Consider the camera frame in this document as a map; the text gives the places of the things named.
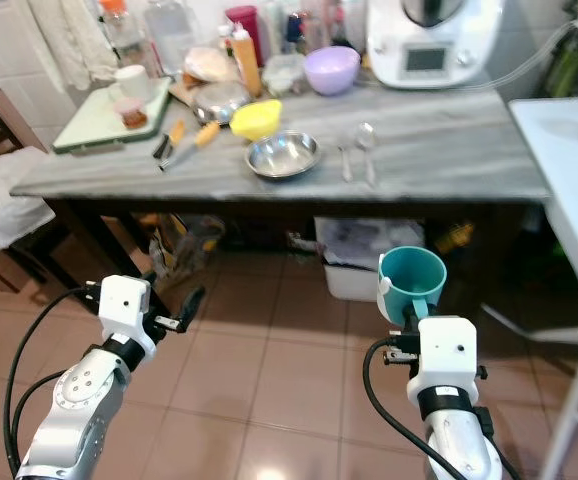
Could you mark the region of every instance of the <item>cutting board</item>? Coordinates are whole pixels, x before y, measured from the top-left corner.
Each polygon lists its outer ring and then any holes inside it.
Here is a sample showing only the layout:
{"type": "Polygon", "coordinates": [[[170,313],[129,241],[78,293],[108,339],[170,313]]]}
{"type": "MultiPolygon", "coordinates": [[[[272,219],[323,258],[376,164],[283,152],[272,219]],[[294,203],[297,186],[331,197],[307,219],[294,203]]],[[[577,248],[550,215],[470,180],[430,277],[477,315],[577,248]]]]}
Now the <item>cutting board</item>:
{"type": "Polygon", "coordinates": [[[53,150],[56,153],[65,153],[108,143],[135,142],[157,134],[167,105],[171,79],[158,78],[152,82],[154,96],[145,104],[148,118],[146,125],[132,130],[127,129],[120,115],[113,110],[117,99],[110,95],[108,88],[101,88],[91,92],[87,97],[53,142],[53,150]]]}

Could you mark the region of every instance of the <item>yellow bowl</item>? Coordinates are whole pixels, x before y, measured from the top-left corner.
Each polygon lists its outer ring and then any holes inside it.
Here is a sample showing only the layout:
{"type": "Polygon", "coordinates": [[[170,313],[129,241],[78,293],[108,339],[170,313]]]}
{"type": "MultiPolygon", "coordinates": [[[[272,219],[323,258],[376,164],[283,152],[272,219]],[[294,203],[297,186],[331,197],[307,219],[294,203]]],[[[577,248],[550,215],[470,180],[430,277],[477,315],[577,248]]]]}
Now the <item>yellow bowl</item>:
{"type": "Polygon", "coordinates": [[[236,110],[229,126],[234,135],[255,142],[278,130],[281,111],[282,103],[279,100],[267,100],[245,105],[236,110]]]}

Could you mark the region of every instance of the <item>tile floor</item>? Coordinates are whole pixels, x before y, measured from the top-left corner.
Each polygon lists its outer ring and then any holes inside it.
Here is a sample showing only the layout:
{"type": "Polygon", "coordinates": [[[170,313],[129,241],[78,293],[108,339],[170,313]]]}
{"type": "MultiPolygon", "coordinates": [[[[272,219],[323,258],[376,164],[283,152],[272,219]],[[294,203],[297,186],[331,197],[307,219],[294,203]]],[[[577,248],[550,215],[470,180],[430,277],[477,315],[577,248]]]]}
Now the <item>tile floor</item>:
{"type": "MultiPolygon", "coordinates": [[[[96,479],[423,478],[423,457],[379,419],[362,388],[364,349],[388,329],[374,304],[332,298],[314,259],[282,255],[221,254],[163,296],[179,301],[199,282],[209,293],[198,319],[186,335],[169,335],[156,359],[136,371],[96,479]]],[[[0,422],[10,359],[55,288],[48,290],[30,282],[18,295],[0,292],[0,422]]],[[[494,304],[536,326],[578,311],[571,303],[501,294],[494,304]]],[[[525,478],[535,478],[578,350],[537,349],[484,314],[473,320],[490,371],[479,384],[481,403],[493,413],[499,445],[525,478]]],[[[96,319],[64,302],[25,351],[16,393],[72,365],[99,339],[96,319]]],[[[372,375],[388,410],[422,434],[405,397],[407,369],[375,362],[372,375]]],[[[21,451],[49,401],[44,388],[25,410],[21,451]]],[[[562,476],[578,480],[578,435],[562,476]]]]}

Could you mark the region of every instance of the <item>teal mug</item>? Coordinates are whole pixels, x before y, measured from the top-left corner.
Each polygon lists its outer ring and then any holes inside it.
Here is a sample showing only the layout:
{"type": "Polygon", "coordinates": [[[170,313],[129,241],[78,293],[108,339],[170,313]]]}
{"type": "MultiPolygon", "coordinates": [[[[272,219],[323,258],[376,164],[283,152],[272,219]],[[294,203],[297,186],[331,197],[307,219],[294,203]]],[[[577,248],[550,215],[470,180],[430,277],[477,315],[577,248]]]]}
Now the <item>teal mug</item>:
{"type": "Polygon", "coordinates": [[[440,257],[420,247],[398,247],[380,255],[378,307],[393,324],[404,326],[402,310],[413,305],[416,316],[429,316],[427,304],[438,305],[447,280],[440,257]]]}

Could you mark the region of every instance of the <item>white table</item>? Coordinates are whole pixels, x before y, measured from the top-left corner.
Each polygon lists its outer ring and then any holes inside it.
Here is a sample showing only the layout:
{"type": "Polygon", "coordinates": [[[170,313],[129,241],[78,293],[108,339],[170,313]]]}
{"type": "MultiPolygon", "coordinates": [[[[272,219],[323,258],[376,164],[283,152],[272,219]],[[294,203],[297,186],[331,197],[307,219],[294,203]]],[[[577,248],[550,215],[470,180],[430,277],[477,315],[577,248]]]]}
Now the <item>white table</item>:
{"type": "MultiPolygon", "coordinates": [[[[549,223],[578,277],[578,99],[521,100],[511,111],[545,176],[553,197],[545,203],[549,223]]],[[[578,328],[537,332],[536,341],[578,343],[578,328]]],[[[541,472],[554,479],[578,425],[578,372],[569,390],[541,472]]]]}

